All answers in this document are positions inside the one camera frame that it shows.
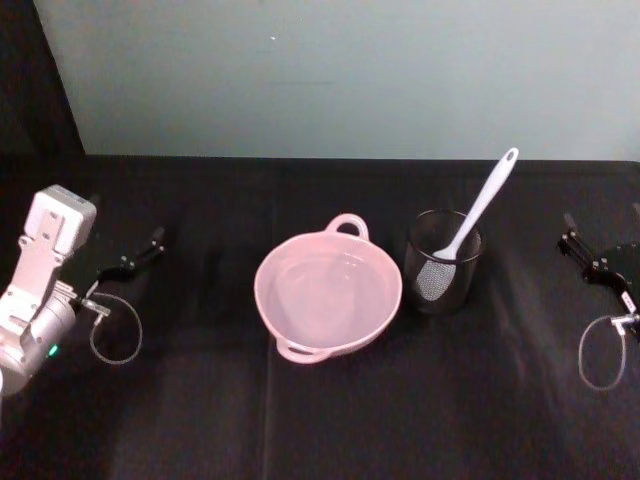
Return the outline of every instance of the black cup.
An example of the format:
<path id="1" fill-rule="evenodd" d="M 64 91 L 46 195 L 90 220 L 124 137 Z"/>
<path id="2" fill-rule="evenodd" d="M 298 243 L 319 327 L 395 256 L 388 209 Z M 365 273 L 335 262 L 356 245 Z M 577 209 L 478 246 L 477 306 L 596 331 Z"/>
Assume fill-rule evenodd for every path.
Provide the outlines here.
<path id="1" fill-rule="evenodd" d="M 405 291 L 422 313 L 453 313 L 464 303 L 478 257 L 484 251 L 480 229 L 471 229 L 455 260 L 443 260 L 433 253 L 449 245 L 465 217 L 453 210 L 429 210 L 418 215 L 409 227 Z"/>

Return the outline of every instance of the white spatula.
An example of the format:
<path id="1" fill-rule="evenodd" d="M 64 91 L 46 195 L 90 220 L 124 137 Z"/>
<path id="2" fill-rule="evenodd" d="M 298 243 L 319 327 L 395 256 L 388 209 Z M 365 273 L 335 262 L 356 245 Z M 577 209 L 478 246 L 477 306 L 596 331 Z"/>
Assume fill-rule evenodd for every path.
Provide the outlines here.
<path id="1" fill-rule="evenodd" d="M 518 154 L 519 151 L 517 148 L 512 148 L 504 154 L 484 183 L 478 198 L 460 226 L 458 233 L 456 233 L 446 248 L 435 252 L 433 254 L 434 257 L 441 258 L 442 260 L 456 259 L 460 245 L 462 245 L 462 242 L 467 238 L 467 235 L 487 208 L 487 205 L 489 205 L 509 177 L 516 160 L 518 160 Z M 427 260 L 418 274 L 417 283 L 420 285 L 420 293 L 425 300 L 437 300 L 444 294 L 447 288 L 449 288 L 455 274 L 455 265 Z"/>

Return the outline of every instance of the table surface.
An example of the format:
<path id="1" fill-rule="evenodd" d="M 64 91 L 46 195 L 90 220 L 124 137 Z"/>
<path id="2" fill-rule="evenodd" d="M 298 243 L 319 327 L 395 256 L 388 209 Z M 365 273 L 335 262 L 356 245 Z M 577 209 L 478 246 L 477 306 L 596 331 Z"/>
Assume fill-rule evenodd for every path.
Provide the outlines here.
<path id="1" fill-rule="evenodd" d="M 580 335 L 623 310 L 555 247 L 565 212 L 603 250 L 640 237 L 637 164 L 520 162 L 481 219 L 487 250 L 460 311 L 403 303 L 367 348 L 299 366 L 255 307 L 267 253 L 353 212 L 401 265 L 411 219 L 467 210 L 492 162 L 2 160 L 3 285 L 32 196 L 50 184 L 101 196 L 63 273 L 74 285 L 167 228 L 164 259 L 109 290 L 138 308 L 140 356 L 100 363 L 81 316 L 4 400 L 2 478 L 640 478 L 640 352 L 616 390 L 585 387 Z M 589 374 L 607 381 L 618 357 L 613 330 L 597 329 Z"/>

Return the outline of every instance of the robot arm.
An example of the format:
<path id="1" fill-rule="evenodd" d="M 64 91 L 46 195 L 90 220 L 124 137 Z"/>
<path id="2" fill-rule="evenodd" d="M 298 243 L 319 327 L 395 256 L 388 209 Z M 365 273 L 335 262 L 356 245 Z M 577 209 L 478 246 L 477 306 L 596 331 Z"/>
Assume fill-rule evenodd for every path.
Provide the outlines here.
<path id="1" fill-rule="evenodd" d="M 77 295 L 58 275 L 87 241 L 96 213 L 93 204 L 58 185 L 35 195 L 18 240 L 20 259 L 0 298 L 0 395 L 20 391 L 75 323 L 71 304 Z"/>

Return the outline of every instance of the pink bowl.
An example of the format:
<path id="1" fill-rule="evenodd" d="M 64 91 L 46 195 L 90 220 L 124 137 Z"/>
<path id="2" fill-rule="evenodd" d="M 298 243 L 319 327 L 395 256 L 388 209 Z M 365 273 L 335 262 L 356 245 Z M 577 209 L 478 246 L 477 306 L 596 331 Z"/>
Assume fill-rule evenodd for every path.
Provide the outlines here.
<path id="1" fill-rule="evenodd" d="M 345 223 L 359 235 L 338 232 Z M 375 339 L 398 311 L 402 278 L 391 257 L 369 241 L 364 221 L 347 213 L 326 230 L 293 237 L 269 253 L 254 293 L 278 352 L 310 364 Z"/>

